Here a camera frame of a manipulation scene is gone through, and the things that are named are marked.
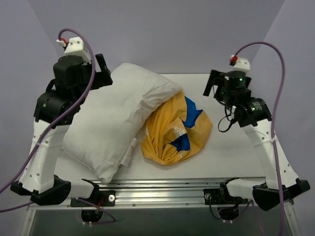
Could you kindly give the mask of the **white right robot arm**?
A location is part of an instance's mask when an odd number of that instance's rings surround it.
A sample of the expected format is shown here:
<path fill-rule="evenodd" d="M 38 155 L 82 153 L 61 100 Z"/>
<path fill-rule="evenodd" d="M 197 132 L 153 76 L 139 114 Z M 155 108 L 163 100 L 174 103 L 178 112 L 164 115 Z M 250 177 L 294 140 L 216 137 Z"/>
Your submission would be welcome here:
<path fill-rule="evenodd" d="M 211 70 L 204 96 L 214 90 L 214 98 L 224 106 L 231 117 L 230 124 L 238 123 L 250 142 L 262 165 L 265 180 L 230 178 L 220 183 L 219 198 L 224 203 L 234 199 L 253 200 L 264 211 L 290 201 L 310 190 L 307 180 L 294 172 L 275 133 L 272 131 L 272 115 L 261 98 L 251 95 L 251 81 L 245 72 L 227 73 Z"/>

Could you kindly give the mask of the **white pillow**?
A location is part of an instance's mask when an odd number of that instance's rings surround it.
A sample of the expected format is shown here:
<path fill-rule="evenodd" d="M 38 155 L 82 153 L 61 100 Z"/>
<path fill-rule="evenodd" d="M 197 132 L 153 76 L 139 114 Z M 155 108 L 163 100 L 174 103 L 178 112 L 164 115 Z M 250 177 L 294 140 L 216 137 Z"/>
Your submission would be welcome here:
<path fill-rule="evenodd" d="M 113 84 L 89 92 L 63 139 L 63 150 L 109 183 L 146 119 L 181 91 L 166 77 L 131 63 L 112 73 Z"/>

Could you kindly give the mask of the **yellow and blue Mickey pillowcase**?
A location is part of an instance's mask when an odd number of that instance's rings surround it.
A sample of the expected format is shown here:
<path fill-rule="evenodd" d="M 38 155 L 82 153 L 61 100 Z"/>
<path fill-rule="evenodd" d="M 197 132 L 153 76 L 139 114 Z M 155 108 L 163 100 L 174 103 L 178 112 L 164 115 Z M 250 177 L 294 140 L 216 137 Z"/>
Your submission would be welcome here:
<path fill-rule="evenodd" d="M 175 94 L 148 118 L 141 143 L 144 158 L 163 166 L 183 162 L 205 147 L 213 124 L 203 109 Z"/>

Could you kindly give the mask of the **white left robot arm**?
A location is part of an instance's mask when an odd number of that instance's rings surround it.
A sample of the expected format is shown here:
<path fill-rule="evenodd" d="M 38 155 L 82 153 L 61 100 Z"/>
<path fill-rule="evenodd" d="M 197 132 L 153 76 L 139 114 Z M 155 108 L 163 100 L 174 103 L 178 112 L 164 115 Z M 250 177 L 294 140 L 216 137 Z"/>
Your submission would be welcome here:
<path fill-rule="evenodd" d="M 94 206 L 101 198 L 99 185 L 87 179 L 68 181 L 55 175 L 57 158 L 66 132 L 90 90 L 113 84 L 103 54 L 84 62 L 80 56 L 63 56 L 53 66 L 54 79 L 38 98 L 28 164 L 10 190 L 40 205 L 59 205 L 82 199 Z"/>

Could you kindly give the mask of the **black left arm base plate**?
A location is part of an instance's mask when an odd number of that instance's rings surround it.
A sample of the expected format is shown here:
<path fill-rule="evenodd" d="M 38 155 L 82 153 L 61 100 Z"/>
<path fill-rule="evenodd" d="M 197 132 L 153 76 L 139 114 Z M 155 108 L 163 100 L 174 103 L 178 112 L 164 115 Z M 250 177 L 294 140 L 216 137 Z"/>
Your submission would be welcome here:
<path fill-rule="evenodd" d="M 116 202 L 116 191 L 106 190 L 92 193 L 87 199 L 71 199 L 71 207 L 93 207 L 90 210 L 81 210 L 81 219 L 84 224 L 109 224 L 115 223 L 116 218 L 105 211 L 104 207 L 114 207 Z"/>

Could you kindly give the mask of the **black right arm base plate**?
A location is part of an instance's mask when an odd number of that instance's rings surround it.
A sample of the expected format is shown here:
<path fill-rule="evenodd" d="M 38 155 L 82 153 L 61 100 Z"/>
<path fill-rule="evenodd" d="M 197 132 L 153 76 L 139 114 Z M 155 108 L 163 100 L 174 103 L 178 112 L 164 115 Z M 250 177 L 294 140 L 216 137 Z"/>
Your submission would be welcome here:
<path fill-rule="evenodd" d="M 211 215 L 222 222 L 233 223 L 248 209 L 250 201 L 240 197 L 225 197 L 218 188 L 203 189 L 204 203 Z"/>

